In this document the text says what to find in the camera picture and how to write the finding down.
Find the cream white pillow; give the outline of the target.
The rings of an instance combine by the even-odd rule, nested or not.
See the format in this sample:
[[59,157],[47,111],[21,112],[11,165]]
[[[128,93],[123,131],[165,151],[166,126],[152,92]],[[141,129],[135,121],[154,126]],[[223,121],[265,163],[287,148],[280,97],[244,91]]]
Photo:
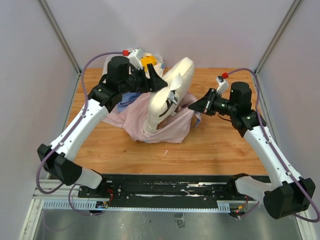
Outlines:
[[194,62],[185,57],[162,76],[167,86],[150,95],[144,132],[158,132],[176,114],[190,88],[194,71]]

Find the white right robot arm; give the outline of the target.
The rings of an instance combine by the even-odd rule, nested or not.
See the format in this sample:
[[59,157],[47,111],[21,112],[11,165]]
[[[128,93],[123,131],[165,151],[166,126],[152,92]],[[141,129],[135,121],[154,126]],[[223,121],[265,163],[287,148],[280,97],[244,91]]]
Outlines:
[[205,96],[189,105],[189,109],[208,116],[229,116],[232,126],[251,145],[267,170],[269,183],[246,173],[232,176],[226,188],[230,199],[238,200],[246,195],[262,203],[273,219],[298,216],[309,208],[315,183],[311,178],[303,178],[281,153],[265,121],[252,109],[251,100],[249,85],[237,81],[231,84],[228,99],[211,88]]

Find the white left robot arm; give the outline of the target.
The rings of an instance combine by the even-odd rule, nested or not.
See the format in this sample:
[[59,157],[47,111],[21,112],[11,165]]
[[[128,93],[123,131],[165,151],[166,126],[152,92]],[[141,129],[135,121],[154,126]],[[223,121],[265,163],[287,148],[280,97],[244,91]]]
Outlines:
[[149,63],[147,69],[149,75],[129,57],[112,57],[107,73],[89,93],[84,94],[84,105],[70,125],[49,145],[38,147],[38,170],[45,170],[62,185],[85,186],[96,198],[103,197],[107,185],[102,175],[83,168],[74,159],[90,133],[122,100],[123,94],[152,93],[167,87],[167,82],[156,73],[152,64]]

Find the pink blue printed pillowcase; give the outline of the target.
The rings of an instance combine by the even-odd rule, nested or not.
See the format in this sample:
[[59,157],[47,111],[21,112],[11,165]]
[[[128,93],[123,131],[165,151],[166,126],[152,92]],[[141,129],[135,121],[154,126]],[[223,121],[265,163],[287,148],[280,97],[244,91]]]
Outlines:
[[141,94],[122,111],[114,108],[103,122],[124,129],[134,141],[147,144],[160,142],[180,144],[190,131],[192,118],[196,117],[196,124],[201,121],[200,114],[188,108],[197,100],[188,92],[180,102],[177,113],[170,116],[155,129],[154,133],[151,133],[147,130],[150,98],[150,93]]

